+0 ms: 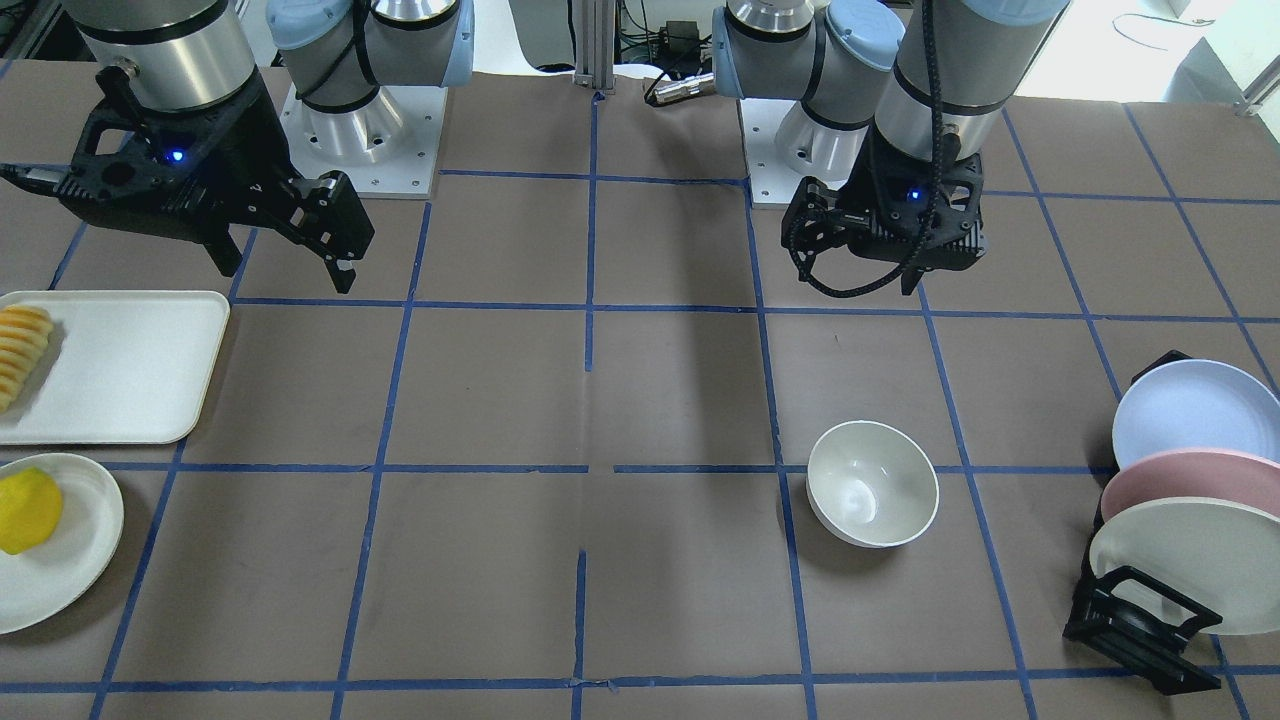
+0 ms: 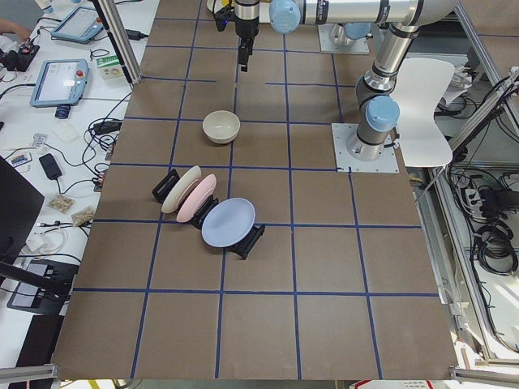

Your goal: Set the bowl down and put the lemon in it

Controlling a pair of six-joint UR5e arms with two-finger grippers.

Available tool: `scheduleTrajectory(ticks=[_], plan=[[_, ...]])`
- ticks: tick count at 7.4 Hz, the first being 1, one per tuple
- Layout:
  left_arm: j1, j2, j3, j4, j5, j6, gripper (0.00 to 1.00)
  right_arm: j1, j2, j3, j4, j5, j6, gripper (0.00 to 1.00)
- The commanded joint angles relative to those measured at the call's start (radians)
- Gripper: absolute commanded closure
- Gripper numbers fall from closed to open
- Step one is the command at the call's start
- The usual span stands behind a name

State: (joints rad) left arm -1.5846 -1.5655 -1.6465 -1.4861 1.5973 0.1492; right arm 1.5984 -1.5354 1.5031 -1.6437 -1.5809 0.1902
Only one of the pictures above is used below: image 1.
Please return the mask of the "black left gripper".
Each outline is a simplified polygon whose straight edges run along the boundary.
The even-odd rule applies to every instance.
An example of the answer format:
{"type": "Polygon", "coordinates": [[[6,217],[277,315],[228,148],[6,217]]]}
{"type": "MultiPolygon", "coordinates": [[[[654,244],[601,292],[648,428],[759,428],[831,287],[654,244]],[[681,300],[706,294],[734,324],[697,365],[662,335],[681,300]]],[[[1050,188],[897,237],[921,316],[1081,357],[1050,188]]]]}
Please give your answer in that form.
{"type": "Polygon", "coordinates": [[[800,282],[828,297],[858,297],[899,281],[910,295],[927,272],[963,272],[988,250],[980,195],[980,154],[959,155],[959,137],[942,136],[942,163],[920,160],[896,149],[870,127],[849,181],[829,190],[818,178],[801,178],[782,220],[782,247],[800,282]],[[893,264],[879,279],[836,290],[814,275],[822,252],[893,264]]]}

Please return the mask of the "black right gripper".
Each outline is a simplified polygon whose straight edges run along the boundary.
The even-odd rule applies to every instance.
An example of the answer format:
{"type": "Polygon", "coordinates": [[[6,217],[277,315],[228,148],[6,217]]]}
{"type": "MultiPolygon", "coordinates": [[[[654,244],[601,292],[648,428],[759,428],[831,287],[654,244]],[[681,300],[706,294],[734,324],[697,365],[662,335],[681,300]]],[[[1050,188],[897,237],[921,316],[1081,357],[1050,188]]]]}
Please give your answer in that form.
{"type": "Polygon", "coordinates": [[[5,181],[93,227],[200,245],[225,277],[242,263],[232,225],[275,231],[323,260],[337,293],[351,291],[374,225],[346,173],[307,179],[294,168],[257,70],[229,97],[178,113],[145,108],[120,67],[95,79],[104,97],[68,168],[6,164],[5,181]]]}

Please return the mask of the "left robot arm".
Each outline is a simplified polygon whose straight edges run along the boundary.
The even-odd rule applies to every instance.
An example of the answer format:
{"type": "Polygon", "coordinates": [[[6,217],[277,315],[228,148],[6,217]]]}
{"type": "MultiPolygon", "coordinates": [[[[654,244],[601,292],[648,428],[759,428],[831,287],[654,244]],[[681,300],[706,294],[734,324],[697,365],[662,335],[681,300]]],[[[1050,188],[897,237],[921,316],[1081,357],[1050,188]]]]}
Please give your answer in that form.
{"type": "Polygon", "coordinates": [[[861,133],[842,187],[804,176],[780,242],[800,282],[852,299],[988,249],[982,146],[1064,1],[727,1],[713,15],[716,88],[791,100],[810,123],[861,133]]]}

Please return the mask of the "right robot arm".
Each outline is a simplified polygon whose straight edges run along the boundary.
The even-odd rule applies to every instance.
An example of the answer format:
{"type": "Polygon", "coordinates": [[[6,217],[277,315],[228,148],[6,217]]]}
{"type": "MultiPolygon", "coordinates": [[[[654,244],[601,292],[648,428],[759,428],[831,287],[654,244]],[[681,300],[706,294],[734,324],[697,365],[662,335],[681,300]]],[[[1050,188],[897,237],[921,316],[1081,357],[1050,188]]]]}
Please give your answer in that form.
{"type": "Polygon", "coordinates": [[[349,292],[374,225],[346,168],[404,142],[390,87],[451,87],[474,70],[471,1],[270,1],[265,15],[305,108],[306,138],[330,161],[291,159],[229,1],[68,1],[99,61],[102,99],[65,170],[3,167],[82,222],[183,240],[232,277],[232,225],[268,228],[321,259],[349,292]]]}

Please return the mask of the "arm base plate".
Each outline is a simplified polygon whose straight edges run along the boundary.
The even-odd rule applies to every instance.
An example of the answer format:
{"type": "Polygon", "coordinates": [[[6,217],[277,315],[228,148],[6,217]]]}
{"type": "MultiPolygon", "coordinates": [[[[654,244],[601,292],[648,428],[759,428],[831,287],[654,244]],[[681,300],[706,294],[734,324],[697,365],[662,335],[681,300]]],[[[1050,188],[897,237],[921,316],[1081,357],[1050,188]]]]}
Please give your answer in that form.
{"type": "Polygon", "coordinates": [[[306,177],[347,174],[364,199],[429,199],[449,90],[390,86],[344,113],[319,111],[291,94],[280,123],[306,177]]]}
{"type": "Polygon", "coordinates": [[[791,100],[742,99],[739,110],[754,208],[787,208],[805,177],[842,188],[869,129],[829,128],[791,100]]]}

